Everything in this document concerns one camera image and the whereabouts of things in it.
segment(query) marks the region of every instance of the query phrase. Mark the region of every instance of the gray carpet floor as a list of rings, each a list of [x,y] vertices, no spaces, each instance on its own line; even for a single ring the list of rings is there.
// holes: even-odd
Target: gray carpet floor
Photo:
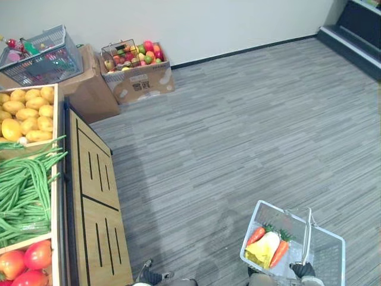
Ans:
[[[377,83],[316,39],[175,70],[176,92],[92,127],[114,151],[133,273],[245,285],[258,200],[313,208],[346,241],[346,284],[379,285]]]

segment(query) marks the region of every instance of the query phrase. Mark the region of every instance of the mixed fruit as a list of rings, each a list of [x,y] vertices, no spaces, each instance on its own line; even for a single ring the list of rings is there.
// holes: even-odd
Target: mixed fruit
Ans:
[[[0,93],[0,142],[52,139],[54,88],[16,89]]]
[[[264,269],[273,268],[288,251],[291,238],[286,231],[278,232],[272,225],[259,227],[246,244],[245,257]]]
[[[46,286],[44,269],[52,264],[50,240],[32,244],[25,252],[13,250],[0,256],[0,286]]]
[[[159,44],[151,41],[145,41],[138,46],[125,44],[121,49],[115,50],[112,56],[113,60],[104,61],[109,73],[164,61],[164,54]]]

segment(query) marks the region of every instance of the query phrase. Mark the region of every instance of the black glove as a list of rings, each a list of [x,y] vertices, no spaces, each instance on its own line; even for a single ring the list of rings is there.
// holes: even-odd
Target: black glove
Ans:
[[[299,278],[303,276],[315,276],[315,270],[312,267],[310,262],[307,262],[305,265],[302,264],[290,264],[290,268],[294,271],[295,275]]]

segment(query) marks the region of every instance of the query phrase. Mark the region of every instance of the shopping basket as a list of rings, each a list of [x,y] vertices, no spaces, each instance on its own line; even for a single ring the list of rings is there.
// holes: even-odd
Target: shopping basket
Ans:
[[[62,82],[83,72],[82,56],[63,25],[27,40],[40,51],[15,63],[6,47],[0,56],[0,72],[21,86]]]
[[[252,214],[245,239],[242,244],[240,257],[250,268],[272,276],[279,285],[298,285],[290,263],[310,262],[316,277],[325,286],[345,286],[345,241],[315,223],[311,209],[308,210],[307,220],[301,219],[290,210],[282,210],[265,201],[258,201]],[[276,229],[283,229],[293,236],[289,243],[288,252],[281,261],[269,270],[248,260],[245,248],[253,232],[264,224],[271,224]]]

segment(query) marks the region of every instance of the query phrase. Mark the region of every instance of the person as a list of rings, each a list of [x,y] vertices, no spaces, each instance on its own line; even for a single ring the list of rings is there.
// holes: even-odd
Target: person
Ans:
[[[290,268],[301,280],[302,286],[324,286],[323,281],[316,278],[315,270],[309,262],[305,265],[290,264]],[[249,282],[247,286],[277,286],[275,280],[266,274],[256,272],[251,268],[248,268],[248,272]]]
[[[172,280],[174,277],[173,272],[155,273],[150,270],[152,263],[152,259],[144,263],[133,286],[198,286],[194,279],[183,278]]]
[[[173,272],[159,274],[152,272],[152,259],[144,263],[142,270],[140,270],[136,283],[133,286],[198,286],[194,279],[175,279]],[[316,278],[315,270],[312,265],[307,262],[305,265],[300,263],[290,264],[290,268],[294,271],[295,275],[301,280],[302,286],[324,286],[323,281]],[[277,286],[276,281],[264,274],[248,268],[249,282],[247,286]]]

